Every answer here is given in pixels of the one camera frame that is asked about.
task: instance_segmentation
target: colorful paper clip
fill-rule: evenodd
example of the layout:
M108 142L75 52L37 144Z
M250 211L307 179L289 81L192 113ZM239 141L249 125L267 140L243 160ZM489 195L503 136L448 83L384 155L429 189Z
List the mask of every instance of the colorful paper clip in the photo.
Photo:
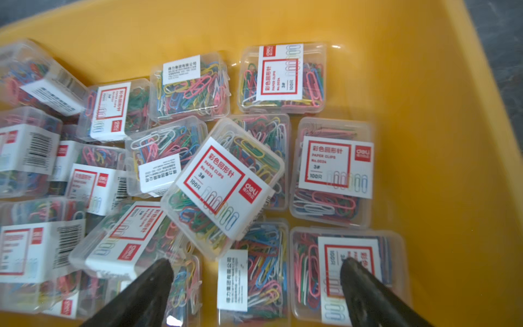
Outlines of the colorful paper clip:
M163 67L151 74L155 85L151 96L150 118L171 121L195 115L203 121L225 117L231 111L229 104L229 76L227 66L217 52L200 56L200 78L164 84Z
M238 105L243 112L304 114L316 113L325 106L326 45L304 43L303 45L303 97L301 100L256 100L258 84L258 47L244 51L240 66L240 89Z
M140 166L179 154L180 168L183 169L206 136L207 125L190 116L128 137L126 167L127 171L132 172L127 179L129 195L141 198L164 195L181 170L176 171L176 167L156 168L158 171L151 179L158 180L156 177L165 177L165 174L170 174L172 178L161 185L156 183L158 189L145 191L140 184Z
M16 139L21 139L22 127L23 125L31 125L43 128L44 130L50 131L52 133L60 135L62 130L62 121L51 117L44 112L32 108L32 107L19 107L9 111L4 111L0 114L0 129L8 128L10 126L20 125L20 129L16 131ZM8 138L9 135L4 133L0 138ZM27 139L30 142L28 145L32 151L28 151L26 154L25 151L20 151L11 154L9 159L9 153L4 151L2 157L5 156L2 160L18 160L21 156L25 156L25 162L27 165L33 167L46 167L46 160L49 158L49 161L54 163L54 158L56 153L50 152L51 140L47 137L41 137L40 134L31 134L30 139ZM49 189L49 175L31 173L19 170L10 170L0 172L0 198L12 198L19 196L42 196L45 195Z
M268 146L285 161L285 171L289 165L289 144L291 123L286 114L236 115L230 117L254 138ZM288 205L288 174L284 173L273 189L274 195L265 208L285 210Z
M287 318L288 235L286 221L255 222L232 249L248 250L247 312L218 310L219 325L273 323Z

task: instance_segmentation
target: paper clip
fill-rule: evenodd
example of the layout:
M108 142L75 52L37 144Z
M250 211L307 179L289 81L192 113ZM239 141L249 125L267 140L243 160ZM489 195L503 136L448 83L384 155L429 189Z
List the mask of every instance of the paper clip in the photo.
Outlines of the paper clip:
M247 312L220 310L219 325L268 322L288 316L289 229L284 221L255 222L232 249L248 250Z
M232 116L231 119L240 125L245 131L249 132L254 138L268 146L274 153L288 164L289 137L291 124L289 116L286 114L267 114L267 115L238 115ZM252 150L248 152L256 157ZM269 167L274 165L274 161L265 159ZM256 166L251 166L253 172L259 172ZM274 195L270 199L266 209L285 210L288 199L287 174L283 174L280 180L274 185Z

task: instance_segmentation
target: red-bordered label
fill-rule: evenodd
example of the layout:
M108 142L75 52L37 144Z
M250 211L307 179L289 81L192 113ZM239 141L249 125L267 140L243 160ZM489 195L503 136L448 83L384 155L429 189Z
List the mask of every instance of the red-bordered label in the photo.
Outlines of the red-bordered label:
M344 146L348 149L348 160L347 160L347 175L350 174L350 152L352 150L352 146L350 144L341 144L341 143L333 143L333 142L321 142L321 141L309 141L309 149L307 151L307 168L305 170L305 181L308 183L316 183L316 184L323 184L323 185L332 185L337 187L348 187L349 180L347 179L347 184L335 184L335 183L328 183L328 182L322 182L322 181L315 181L313 179L309 179L310 173L322 173L320 171L310 170L310 163L311 163L311 149L313 148L314 144L321 144L319 146L323 145L332 145L332 146Z
M204 185L204 183L198 179L198 177L195 175L195 172L197 169L200 168L200 166L202 165L202 162L207 159L207 155L209 154L210 151L213 151L215 152L220 158L219 160L223 160L225 162L228 163L228 165L230 165L231 167L234 168L235 170L235 173L238 173L240 178L238 179L238 181L234 184L234 186L231 188L231 190L229 190L229 192L227 193L227 196L225 196L225 199L223 201L221 201L221 204L219 206L217 206L216 208L213 208L212 206L212 203L208 203L205 199L203 199L197 192L196 190L193 188L192 184L189 182L190 179L194 178L195 180L199 181L201 185ZM238 184L240 184L240 182L242 181L243 177L245 176L245 174L236 166L234 165L230 160L228 160L220 151L218 151L215 147L213 146L210 146L207 151L205 152L205 154L202 156L202 158L200 159L200 161L198 162L198 164L195 165L195 167L192 169L191 173L187 176L187 178L185 179L184 181L184 185L187 186L187 188L194 194L196 195L200 201L206 205L209 210L213 213L213 214L217 214L218 211L220 210L221 206L227 202L227 200L231 197L231 195L233 194L234 190L236 190L236 187L238 186Z
M118 106L118 109L117 111L120 112L119 115L115 115L115 116L105 116L105 117L101 117L100 116L100 107L101 107L101 103L102 103L102 99L104 97L104 93L109 93L109 92L115 92L115 91L118 91L118 90L124 90L123 93L122 92L116 92L116 94L118 94L118 102L117 102L117 106ZM100 101L98 103L98 108L96 110L96 119L97 120L104 120L104 119L111 119L111 118L120 118L120 117L123 117L123 109L125 107L125 104L126 104L126 96L127 96L127 88L126 87L117 87L117 88L112 88L112 89L106 89L106 90L103 90L100 92Z
M4 276L23 276L26 270L26 261L27 261L27 252L29 251L29 241L30 241L30 228L26 229L13 229L3 231L2 244L0 245L0 267L8 265L9 263L5 259L9 259L9 253L12 253L13 250L10 249L16 246L25 246L24 249L24 258L22 260L21 271L18 272L0 272L0 275ZM26 239L25 244L14 243L19 240Z
M365 260L366 263L370 264L371 265L371 273L373 275L375 275L375 270L374 270L374 254L373 254L373 251L372 251L372 247L371 246L353 246L353 245L330 245L330 244L326 244L325 245L325 271L326 271L326 280L327 280L327 296L329 297L333 297L333 298L340 298L340 299L343 299L345 298L343 295L334 295L334 294L331 294L330 292L330 279L329 279L329 269L328 269L328 264L329 264L329 256L328 256L328 250L329 249L345 249L345 250L358 250L358 251L365 251L366 253L368 252L368 255L369 255L369 258L368 260Z
M294 92L265 92L265 83L267 82L266 81L266 78L267 76L265 75L265 72L266 72L266 69L265 69L265 64L267 62L274 62L274 61L294 61L296 62L296 67L298 67L298 59L269 59L269 60L263 60L263 70L261 71L262 73L264 73L262 76L261 76L261 95L273 95L273 94L277 94L277 95L291 95L291 94L298 94L298 88L296 87L296 84L298 83L298 70L296 70L296 76L295 76L295 79L294 79Z
M111 239L122 239L122 240L135 240L135 241L144 241L147 238L147 235L149 235L149 233L151 232L153 227L156 225L156 223L158 222L158 219L160 219L160 217L163 215L163 210L160 210L159 212L151 211L151 212L145 212L144 213L143 219L147 219L147 220L152 219L152 220L151 220L151 222L149 224L147 224L147 222L144 223L144 228L146 228L146 231L143 231L143 232L145 232L145 235L143 237L141 237L141 238L133 238L133 237L128 237L128 236L120 236L120 235L118 235L118 234L121 234L122 231L123 231L123 234L125 235L125 230L127 229L127 228L124 228L125 227L125 222L131 215L137 215L137 213L135 213L135 210L137 208L153 208L153 209L157 209L158 210L158 209L160 209L160 206L134 206L132 208L132 210L125 216L125 218L118 224L118 226L111 233L109 238L111 238Z

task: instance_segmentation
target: plastic box lid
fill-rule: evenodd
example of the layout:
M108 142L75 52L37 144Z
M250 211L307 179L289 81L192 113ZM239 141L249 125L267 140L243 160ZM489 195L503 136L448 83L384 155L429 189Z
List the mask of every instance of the plastic box lid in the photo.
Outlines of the plastic box lid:
M374 245L365 244L364 246L374 246L372 250L369 250L372 251L370 257L375 258L372 264L377 263L381 266L380 273L382 275L382 282L407 304L411 303L405 244L401 236L395 232L294 227L290 232L290 253L292 260L290 260L291 273L289 274L289 285L292 312L296 318L306 321L322 322L322 308L324 306L321 303L321 291L318 283L326 283L326 277L321 274L321 265L326 265L326 263L321 262L320 259L320 254L322 252L325 253L325 249L318 247L318 237L340 240L351 239L352 242L361 240L372 242L372 240L377 240ZM347 243L343 245L343 241L332 241L332 239L326 240L325 244L330 244L329 242L333 244L340 242L337 244L340 245L340 247L331 247L331 249L339 249L337 251L340 251L340 253L355 248L355 244ZM377 253L373 251L373 249L376 248L378 249ZM329 267L331 270L335 270L335 268L330 265L325 266L326 270L328 270Z
M271 57L279 54L274 46ZM294 58L296 50L287 44L287 57ZM260 47L248 47L240 61L238 106L243 112L271 112L288 114L317 113L325 107L327 46L320 42L303 43L303 97L301 100L256 100Z
M153 88L149 106L149 116L152 120L169 121L195 115L203 121L209 121L225 117L231 112L227 66L217 52L202 54L199 57L200 77L196 75L190 80L179 77L166 81L163 72L172 67L173 72L179 74L183 65L192 67L194 64L197 67L196 56L153 67ZM181 76L194 76L194 71L186 70Z
M52 171L49 175L38 172L53 167L56 159L53 145L58 147L61 131L62 121L42 110L19 107L0 112L0 133L9 138L2 149L2 155L9 160L3 164L7 169L9 166L16 168L0 173L0 198L42 196L47 192Z
M15 236L19 238L23 237L24 233L27 233L27 242L29 242L29 238L31 238L31 244L27 243L28 248L45 246L41 253L54 253L58 251L58 249L60 249L61 253L60 256L54 256L51 265L44 267L41 266L43 264L42 262L39 263L36 261L37 258L31 257L30 252L25 252L26 255L29 255L29 261L25 258L20 258L20 262L22 262L21 270L18 270L20 266L5 266L5 269L10 269L11 267L17 270L15 278L20 279L20 283L10 282L15 272L7 273L6 270L2 269L6 274L0 275L1 310L38 313L50 308L56 302L74 295L78 291L79 272L75 272L73 267L68 267L66 259L69 251L72 250L80 238L83 237L82 230L75 228L74 231L72 231L70 230L72 226L69 226L67 234L65 234L63 229L62 232L59 231L57 237L60 239L67 238L68 243L70 243L72 237L76 238L72 246L63 247L61 245L52 245L52 242L45 239L45 237L49 235L45 229L54 228L48 227L47 224L42 225L40 223L84 219L84 210L84 203L82 201L66 199L64 197L0 203L0 238L2 239L0 248L6 246L6 242L8 242L5 236L7 234L6 227L20 225L20 229L15 229L14 231L12 228L9 229L13 231L8 232L11 234L11 237ZM28 281L33 280L27 279L30 278L30 276L28 277L25 273L27 269L30 268L35 269L35 271L42 269L42 271L48 272L46 275L49 279L41 283L28 283Z
M248 310L218 309L219 326L290 326L288 244L285 219L257 221L234 242L231 249L248 251Z
M84 102L86 109L78 118L78 138L86 142L118 142L126 136L148 129L150 94L151 83L146 78L91 86ZM109 100L111 103L101 104L97 98L102 96L109 99L121 96L122 102L113 104ZM95 110L97 101L99 110Z
M367 228L371 220L372 200L298 187L304 136L372 142L370 124L362 121L312 117L305 117L300 120L298 138L294 147L294 167L292 169L289 205L292 215L296 218L355 229ZM363 179L349 176L347 182L362 182Z
M258 141L270 147L285 161L285 171L273 189L274 195L266 210L286 210L289 204L289 157L291 149L291 122L287 114L252 114L229 116Z
M213 153L219 154L215 156L214 161L207 157L208 155L214 156ZM189 182L189 178L195 181L196 169L201 169L204 165L207 168L201 170L200 174L205 175L206 181L211 180L211 182L206 182L208 186L204 186L199 191L202 192L201 194L204 196L202 197L195 191L195 188L199 189L198 186L189 188L188 185L193 185L192 182ZM247 227L256 219L263 206L263 202L259 203L261 198L256 197L249 200L245 195L243 195L244 198L250 204L241 204L241 207L238 208L239 202L231 203L231 196L234 198L237 193L242 195L240 190L243 190L251 180L252 176L245 181L249 170L258 177L262 177L260 183L265 183L272 188L282 176L284 169L285 163L279 156L234 121L229 118L222 118L209 132L209 135L202 142L202 146L178 176L177 181L171 184L167 193L162 197L162 208L207 259L216 260L223 256L236 239L243 237ZM227 175L234 176L234 172L237 174L236 177L229 179ZM225 177L222 176L221 179L218 179L222 173L225 174ZM196 197L199 197L201 203L198 205L205 206L208 212L202 211L201 207L198 207L189 198L189 196L192 196L188 193L189 191L186 191L186 194L180 189L178 181L187 189L192 190ZM234 181L236 184L232 186L225 183L230 181ZM240 196L234 198L234 201L238 200L243 201ZM205 203L210 204L210 206L204 205L203 201L206 201ZM215 224L207 215L213 215L220 226Z
M69 261L92 277L133 280L157 258L180 261L191 251L158 202L127 199L93 228Z
M141 198L164 195L206 136L207 125L195 116L190 116L127 137L129 195ZM154 187L140 184L141 170L147 180L160 176L159 179L151 179Z

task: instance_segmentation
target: barcode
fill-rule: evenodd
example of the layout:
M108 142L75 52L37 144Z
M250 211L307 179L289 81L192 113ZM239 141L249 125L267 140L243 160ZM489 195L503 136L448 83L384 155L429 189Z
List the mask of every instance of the barcode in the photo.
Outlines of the barcode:
M69 264L69 253L80 243L82 225L58 227L59 243L54 255L53 269Z
M82 84L77 82L73 76L71 76L67 71L61 69L58 75L56 76L58 83L65 86L71 93L73 93L78 99L83 100L87 90Z
M31 141L24 158L24 165L47 169L52 149L52 139L36 132L30 132Z
M116 189L115 197L112 200L111 209L114 209L117 205L122 202L123 199L127 198L127 178L118 177L118 188Z

